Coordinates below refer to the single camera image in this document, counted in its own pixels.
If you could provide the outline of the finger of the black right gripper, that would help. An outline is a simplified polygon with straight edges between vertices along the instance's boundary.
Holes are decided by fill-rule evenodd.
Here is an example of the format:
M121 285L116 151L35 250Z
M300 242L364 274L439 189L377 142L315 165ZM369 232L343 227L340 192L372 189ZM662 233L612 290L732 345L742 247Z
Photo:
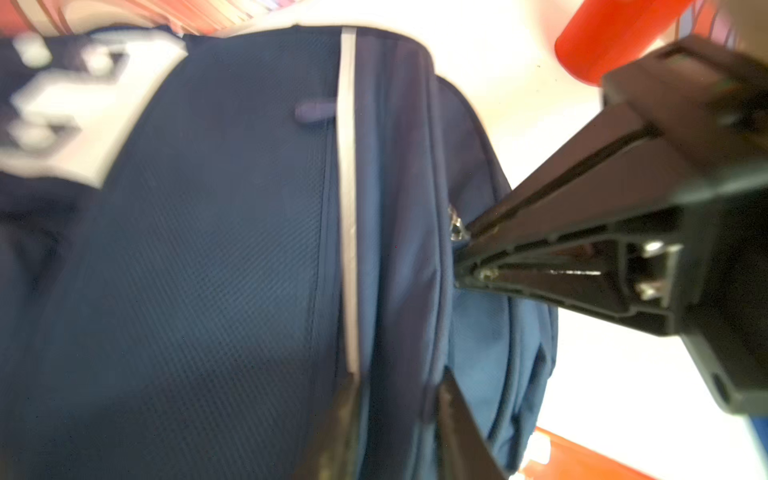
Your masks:
M669 236L681 160L662 131L626 104L602 110L528 178L469 225L475 237Z
M574 233L454 256L458 287L526 297L654 336L679 332L682 243L661 237Z

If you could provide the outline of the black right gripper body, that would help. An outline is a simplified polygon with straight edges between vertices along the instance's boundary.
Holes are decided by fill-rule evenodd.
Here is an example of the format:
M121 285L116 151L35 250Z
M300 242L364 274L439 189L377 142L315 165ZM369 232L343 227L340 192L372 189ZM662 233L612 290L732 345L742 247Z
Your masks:
M767 412L767 66L689 36L606 74L625 103L693 171L667 205L680 213L672 280L681 338L716 403Z

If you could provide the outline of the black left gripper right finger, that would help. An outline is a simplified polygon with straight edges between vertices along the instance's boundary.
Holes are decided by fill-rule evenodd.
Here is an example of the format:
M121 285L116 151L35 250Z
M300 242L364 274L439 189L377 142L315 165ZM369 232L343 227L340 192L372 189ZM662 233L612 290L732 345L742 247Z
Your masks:
M438 470L445 480L504 480L464 395L446 367L437 389Z

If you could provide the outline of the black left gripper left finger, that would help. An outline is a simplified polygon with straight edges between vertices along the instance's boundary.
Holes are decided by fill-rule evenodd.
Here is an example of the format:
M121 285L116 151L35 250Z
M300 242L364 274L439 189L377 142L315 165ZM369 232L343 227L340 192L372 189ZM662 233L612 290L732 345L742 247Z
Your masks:
M349 375L294 471L294 479L357 478L360 403L360 381Z

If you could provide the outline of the red snack packet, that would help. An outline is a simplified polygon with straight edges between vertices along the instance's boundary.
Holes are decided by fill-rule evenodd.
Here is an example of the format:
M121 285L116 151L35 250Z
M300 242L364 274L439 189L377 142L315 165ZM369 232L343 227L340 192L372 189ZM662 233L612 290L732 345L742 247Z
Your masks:
M509 480L651 480L652 477L547 430L536 428Z

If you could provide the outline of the navy blue student backpack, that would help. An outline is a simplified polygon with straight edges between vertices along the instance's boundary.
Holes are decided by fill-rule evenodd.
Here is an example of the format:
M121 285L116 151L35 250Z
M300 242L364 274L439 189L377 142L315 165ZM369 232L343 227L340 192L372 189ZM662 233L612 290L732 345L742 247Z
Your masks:
M356 83L362 479L434 479L445 370L504 473L557 350L457 288L509 184L419 42L293 27L1 42L1 475L290 479L347 374L336 104Z

